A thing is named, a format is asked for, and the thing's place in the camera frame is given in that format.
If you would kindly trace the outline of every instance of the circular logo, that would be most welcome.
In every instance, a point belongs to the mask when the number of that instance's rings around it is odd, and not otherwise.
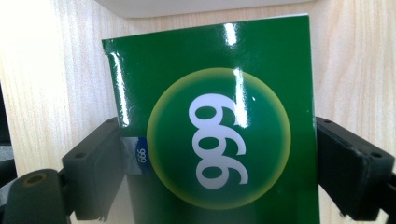
[[[154,106],[148,154],[180,199],[207,209],[252,203],[278,180],[290,153],[290,124],[274,92],[240,69],[189,74]]]

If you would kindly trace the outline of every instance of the white number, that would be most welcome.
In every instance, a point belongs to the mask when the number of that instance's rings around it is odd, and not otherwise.
[[[140,162],[146,162],[146,150],[141,148],[137,150],[137,160]]]
[[[216,110],[215,115],[210,119],[199,119],[196,111],[202,107],[212,107]],[[235,103],[228,97],[220,94],[209,93],[201,95],[192,101],[189,109],[190,121],[198,128],[192,138],[192,148],[202,159],[196,168],[196,176],[202,186],[207,189],[219,189],[223,187],[229,177],[229,168],[235,169],[241,175],[239,184],[248,182],[248,171],[245,166],[233,158],[223,156],[227,147],[226,138],[232,139],[238,146],[236,155],[245,155],[246,146],[244,139],[233,129],[220,125],[223,118],[223,107],[228,108],[235,114]],[[205,138],[216,138],[219,145],[212,149],[204,149],[199,146],[199,142]],[[221,170],[221,175],[216,178],[207,178],[203,171],[206,168],[217,167]]]

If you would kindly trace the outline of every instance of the white object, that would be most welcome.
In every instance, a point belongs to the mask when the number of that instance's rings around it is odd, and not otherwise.
[[[262,7],[312,0],[95,0],[124,18],[146,18],[242,7]]]

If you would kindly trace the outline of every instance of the wood grain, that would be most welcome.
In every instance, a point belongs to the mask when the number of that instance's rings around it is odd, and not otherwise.
[[[19,175],[59,170],[70,148],[116,116],[101,39],[295,13],[310,15],[317,116],[396,155],[394,0],[317,0],[152,19],[119,18],[93,0],[0,1],[0,81]],[[124,183],[108,223],[133,223],[127,198]],[[340,217],[322,190],[320,217],[325,224],[355,223]],[[381,214],[376,223],[385,220]]]

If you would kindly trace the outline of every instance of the green box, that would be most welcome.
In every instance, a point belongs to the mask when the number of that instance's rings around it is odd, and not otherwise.
[[[137,224],[319,223],[308,16],[103,46]]]

